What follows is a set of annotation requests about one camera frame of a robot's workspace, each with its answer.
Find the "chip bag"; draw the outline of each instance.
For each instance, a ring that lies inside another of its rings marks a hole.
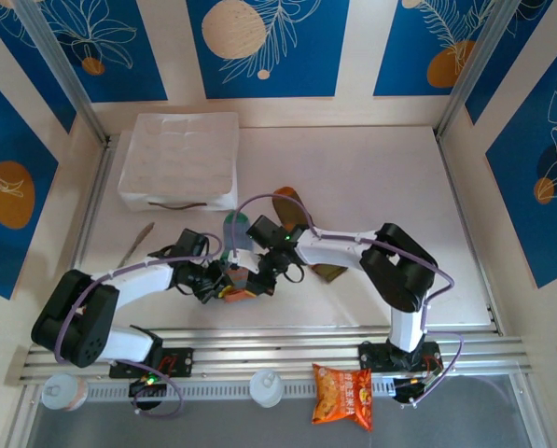
[[[371,369],[337,371],[313,364],[317,405],[313,424],[348,418],[371,432]]]

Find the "white styrofoam box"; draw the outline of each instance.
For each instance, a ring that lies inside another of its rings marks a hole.
[[[206,205],[193,210],[233,210],[238,148],[234,112],[140,114],[118,193],[133,212],[194,203]]]

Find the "orange circle pattern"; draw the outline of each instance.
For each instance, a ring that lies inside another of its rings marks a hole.
[[[554,197],[554,184],[547,177],[540,178],[535,187],[533,188],[533,194],[536,195],[536,200],[545,205],[550,203]]]
[[[454,53],[462,53],[459,62],[461,67],[464,67],[474,46],[474,41],[464,40],[454,45],[454,47],[443,49],[438,53],[427,67],[427,82],[429,82],[429,85],[439,89],[453,87],[460,75],[460,70],[456,73],[456,55]]]
[[[12,230],[22,229],[34,212],[34,181],[27,169],[15,161],[0,162],[0,179],[12,184],[23,181],[18,189],[22,197],[0,191],[0,223]]]
[[[104,64],[100,60],[92,57],[85,58],[81,61],[81,66],[83,67],[83,70],[88,72],[93,77],[103,75],[105,71]]]

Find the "glass panel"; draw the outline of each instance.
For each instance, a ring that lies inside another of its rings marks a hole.
[[[372,433],[346,420],[313,426],[314,404],[283,399],[266,410],[252,400],[191,401],[172,421],[137,417],[128,402],[88,402],[72,413],[40,405],[28,446],[530,446],[507,376],[451,377],[416,410],[376,399]]]

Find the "green object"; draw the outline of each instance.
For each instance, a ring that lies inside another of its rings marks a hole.
[[[230,236],[230,229],[232,227],[232,217],[234,212],[230,212],[224,219],[222,231],[224,232],[224,253],[220,259],[227,259],[229,252],[232,250],[232,238]],[[234,223],[234,239],[237,249],[253,250],[253,241],[247,235],[247,231],[251,227],[249,218],[243,213],[239,213],[236,222]]]

